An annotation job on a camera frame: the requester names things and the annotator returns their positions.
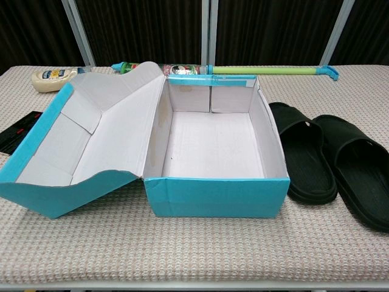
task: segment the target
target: teal shoe box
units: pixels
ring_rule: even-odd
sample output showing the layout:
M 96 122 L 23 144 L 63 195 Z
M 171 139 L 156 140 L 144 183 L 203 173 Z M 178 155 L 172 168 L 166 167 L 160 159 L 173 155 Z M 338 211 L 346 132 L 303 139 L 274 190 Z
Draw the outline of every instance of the teal shoe box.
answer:
M 137 178 L 158 216 L 275 217 L 289 177 L 258 79 L 80 74 L 0 170 L 0 196 L 56 218 Z

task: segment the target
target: black slipper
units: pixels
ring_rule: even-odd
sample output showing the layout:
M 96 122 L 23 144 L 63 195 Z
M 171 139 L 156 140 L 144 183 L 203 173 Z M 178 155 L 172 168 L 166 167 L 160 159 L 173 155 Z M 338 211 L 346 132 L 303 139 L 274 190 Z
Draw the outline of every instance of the black slipper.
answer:
M 389 232 L 389 153 L 339 117 L 314 121 L 323 129 L 323 151 L 342 198 L 366 225 Z
M 336 181 L 323 155 L 320 126 L 285 103 L 270 104 L 291 178 L 288 195 L 306 204 L 326 204 L 337 195 Z

